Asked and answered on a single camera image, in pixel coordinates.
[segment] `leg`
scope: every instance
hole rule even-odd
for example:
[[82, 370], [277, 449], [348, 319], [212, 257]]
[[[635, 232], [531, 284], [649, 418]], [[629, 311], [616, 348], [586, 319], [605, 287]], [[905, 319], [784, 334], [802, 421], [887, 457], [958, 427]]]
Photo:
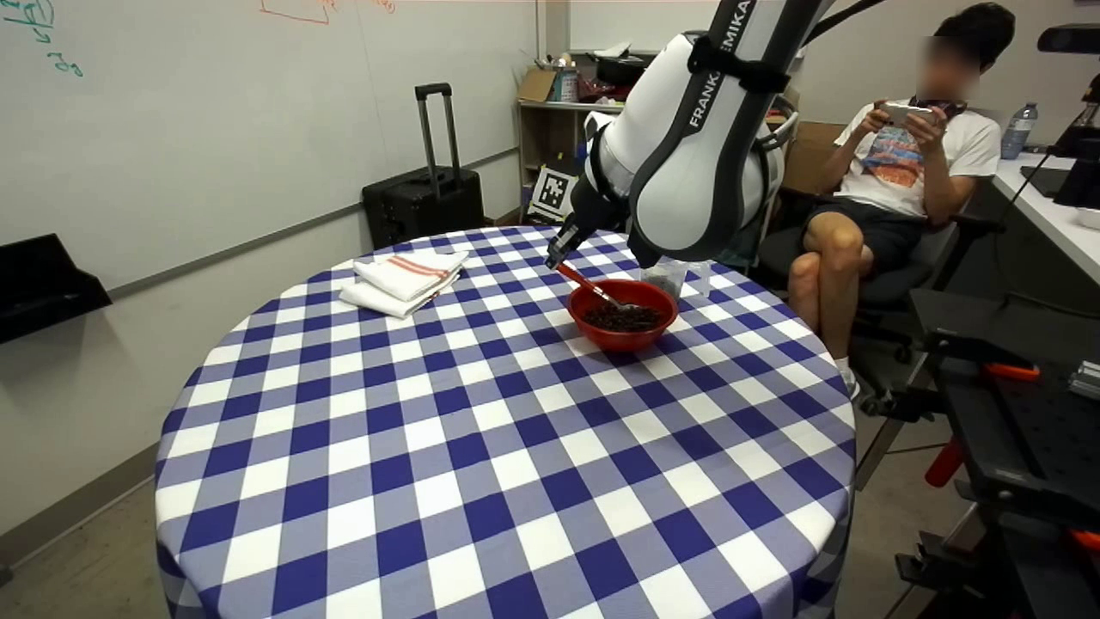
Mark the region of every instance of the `leg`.
[[808, 252], [792, 261], [788, 300], [802, 323], [822, 326], [822, 253]]
[[822, 341], [832, 357], [850, 357], [858, 277], [871, 271], [874, 253], [846, 213], [819, 213], [808, 224], [804, 247], [822, 253]]

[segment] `black suitcase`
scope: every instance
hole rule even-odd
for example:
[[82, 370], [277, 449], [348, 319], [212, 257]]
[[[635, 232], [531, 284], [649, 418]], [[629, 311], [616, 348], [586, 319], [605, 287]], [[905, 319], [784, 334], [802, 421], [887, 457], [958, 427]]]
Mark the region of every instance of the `black suitcase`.
[[57, 232], [0, 247], [0, 343], [100, 306], [105, 287], [71, 265]]
[[[434, 92], [445, 95], [445, 111], [446, 111], [449, 170], [438, 167], [434, 130], [427, 116], [427, 99]], [[404, 174], [360, 187], [360, 207], [363, 207], [374, 247], [486, 224], [481, 179], [479, 170], [462, 167], [458, 160], [449, 81], [415, 84], [415, 104], [421, 104], [427, 167], [411, 167]]]

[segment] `person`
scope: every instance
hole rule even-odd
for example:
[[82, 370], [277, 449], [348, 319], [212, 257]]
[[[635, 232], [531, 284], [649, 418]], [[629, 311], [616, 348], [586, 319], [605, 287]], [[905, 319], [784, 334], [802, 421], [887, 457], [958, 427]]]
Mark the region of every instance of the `person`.
[[[936, 34], [975, 34], [985, 73], [1014, 38], [1014, 14], [975, 3]], [[922, 113], [907, 113], [905, 123], [889, 123], [885, 99], [865, 104], [834, 138], [824, 165], [832, 197], [810, 207], [788, 271], [793, 311], [819, 331], [854, 397], [858, 377], [850, 369], [850, 335], [858, 283], [901, 269], [922, 232], [950, 224], [999, 160], [997, 120], [966, 111], [961, 99], [907, 104]]]

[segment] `shorts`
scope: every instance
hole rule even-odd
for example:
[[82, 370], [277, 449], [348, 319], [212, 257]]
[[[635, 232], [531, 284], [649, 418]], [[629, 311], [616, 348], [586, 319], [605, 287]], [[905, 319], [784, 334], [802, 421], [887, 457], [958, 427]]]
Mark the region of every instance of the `shorts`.
[[871, 271], [905, 269], [907, 257], [914, 253], [922, 232], [928, 230], [928, 218], [901, 216], [901, 213], [889, 213], [879, 207], [864, 207], [846, 197], [834, 197], [827, 202], [810, 207], [810, 213], [804, 216], [804, 230], [810, 226], [810, 218], [819, 213], [846, 213], [864, 230], [864, 244], [874, 253]]

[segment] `table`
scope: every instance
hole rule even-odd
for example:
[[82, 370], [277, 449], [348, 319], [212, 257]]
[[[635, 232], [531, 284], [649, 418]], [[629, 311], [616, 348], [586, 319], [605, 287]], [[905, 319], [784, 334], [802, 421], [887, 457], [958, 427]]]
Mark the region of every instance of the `table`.
[[[470, 247], [410, 319], [336, 303], [343, 261], [238, 323], [162, 433], [167, 608], [824, 616], [854, 475], [824, 348], [776, 296], [696, 265], [660, 348], [608, 361], [572, 326], [547, 241], [387, 247]], [[634, 271], [616, 232], [573, 265]]]
[[[993, 186], [1009, 198], [1021, 186], [1021, 165], [1038, 165], [1043, 155], [999, 160]], [[1043, 167], [1072, 167], [1072, 157], [1048, 157]], [[1069, 253], [1094, 283], [1100, 283], [1100, 230], [1077, 226], [1077, 207], [1060, 207], [1029, 186], [1014, 202], [1062, 253]]]

